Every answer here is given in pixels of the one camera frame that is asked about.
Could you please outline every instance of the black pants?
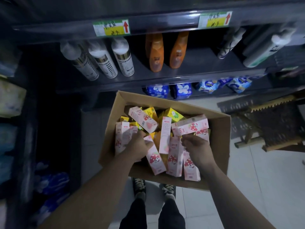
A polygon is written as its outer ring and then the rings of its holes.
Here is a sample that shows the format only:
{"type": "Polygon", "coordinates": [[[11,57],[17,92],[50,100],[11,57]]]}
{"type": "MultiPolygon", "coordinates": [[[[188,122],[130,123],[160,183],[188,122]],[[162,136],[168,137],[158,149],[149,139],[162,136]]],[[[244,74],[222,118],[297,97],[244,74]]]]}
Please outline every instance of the black pants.
{"type": "MultiPolygon", "coordinates": [[[[147,228],[145,203],[137,198],[132,203],[126,217],[121,221],[120,229],[144,229],[147,228]]],[[[185,229],[185,220],[180,214],[176,202],[166,200],[159,216],[159,229],[185,229]]]]}

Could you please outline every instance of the price tag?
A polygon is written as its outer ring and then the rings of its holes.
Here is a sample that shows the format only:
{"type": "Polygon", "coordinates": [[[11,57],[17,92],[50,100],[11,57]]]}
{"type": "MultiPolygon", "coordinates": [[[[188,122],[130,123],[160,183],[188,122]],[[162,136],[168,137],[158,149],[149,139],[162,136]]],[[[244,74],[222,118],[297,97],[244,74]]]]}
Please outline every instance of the price tag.
{"type": "Polygon", "coordinates": [[[128,19],[93,23],[96,36],[116,36],[130,34],[128,19]]]}
{"type": "Polygon", "coordinates": [[[199,17],[198,28],[223,27],[229,25],[232,11],[204,13],[199,17]]]}

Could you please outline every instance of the black sneaker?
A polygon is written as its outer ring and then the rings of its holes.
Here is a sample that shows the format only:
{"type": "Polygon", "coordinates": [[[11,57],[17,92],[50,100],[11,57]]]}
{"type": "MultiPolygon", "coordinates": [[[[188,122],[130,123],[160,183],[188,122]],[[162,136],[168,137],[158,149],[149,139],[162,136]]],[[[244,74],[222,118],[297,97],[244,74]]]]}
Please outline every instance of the black sneaker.
{"type": "Polygon", "coordinates": [[[176,186],[162,184],[162,191],[166,199],[176,200],[176,186]]]}
{"type": "Polygon", "coordinates": [[[146,200],[146,186],[145,180],[140,178],[132,178],[132,186],[134,189],[135,198],[146,200]]]}

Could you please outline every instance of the person's right arm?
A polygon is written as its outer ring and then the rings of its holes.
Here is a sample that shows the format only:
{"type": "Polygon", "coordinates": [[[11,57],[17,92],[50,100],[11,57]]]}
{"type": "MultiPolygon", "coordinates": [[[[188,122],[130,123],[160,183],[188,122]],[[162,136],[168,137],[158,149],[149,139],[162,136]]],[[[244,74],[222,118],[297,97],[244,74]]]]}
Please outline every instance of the person's right arm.
{"type": "Polygon", "coordinates": [[[193,163],[206,178],[225,229],[274,228],[220,170],[206,140],[188,134],[183,135],[181,141],[193,163]]]}

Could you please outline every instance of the leg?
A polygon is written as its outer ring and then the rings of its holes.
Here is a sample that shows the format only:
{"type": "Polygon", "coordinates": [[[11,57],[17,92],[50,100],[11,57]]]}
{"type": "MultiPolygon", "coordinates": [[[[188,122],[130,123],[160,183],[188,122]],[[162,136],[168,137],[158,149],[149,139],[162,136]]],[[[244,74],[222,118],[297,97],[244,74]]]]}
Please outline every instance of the leg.
{"type": "Polygon", "coordinates": [[[145,212],[145,180],[132,178],[132,184],[134,188],[135,200],[132,203],[126,217],[122,219],[120,229],[145,229],[147,228],[145,212]]]}
{"type": "Polygon", "coordinates": [[[185,220],[176,205],[176,187],[164,185],[165,204],[159,217],[159,229],[185,229],[185,220]]]}

